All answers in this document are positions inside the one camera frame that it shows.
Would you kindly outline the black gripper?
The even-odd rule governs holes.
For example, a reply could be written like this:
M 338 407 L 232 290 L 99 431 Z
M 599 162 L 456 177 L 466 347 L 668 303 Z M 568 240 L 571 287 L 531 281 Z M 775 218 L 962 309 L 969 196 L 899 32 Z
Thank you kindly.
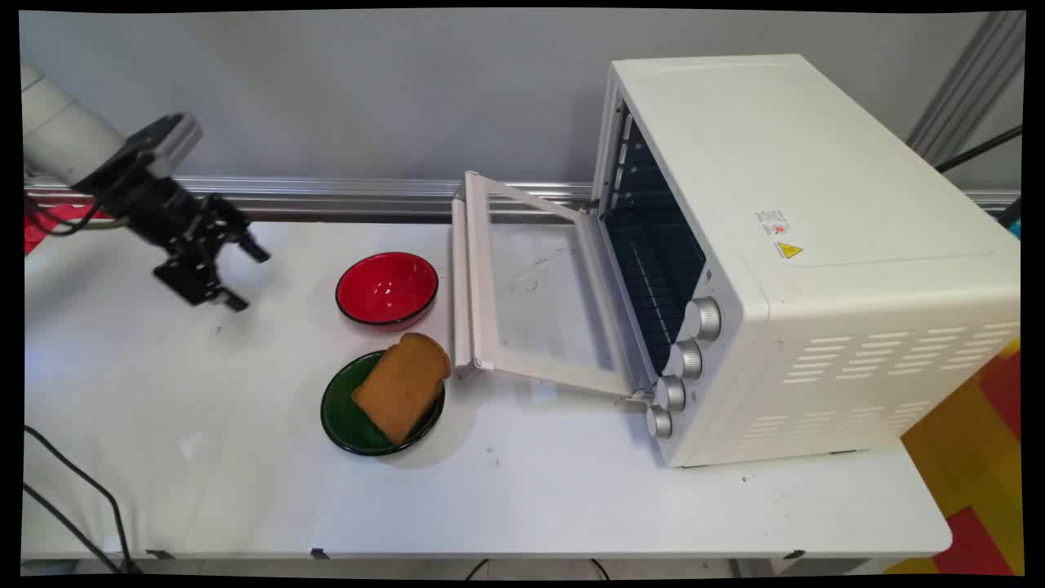
M 271 253 L 258 244 L 249 217 L 236 206 L 220 196 L 195 198 L 172 177 L 154 174 L 156 160 L 154 152 L 118 152 L 72 189 L 93 197 L 108 215 L 126 221 L 131 232 L 168 254 L 153 275 L 186 304 L 246 311 L 249 301 L 220 279 L 220 248 L 236 244 L 258 264 Z

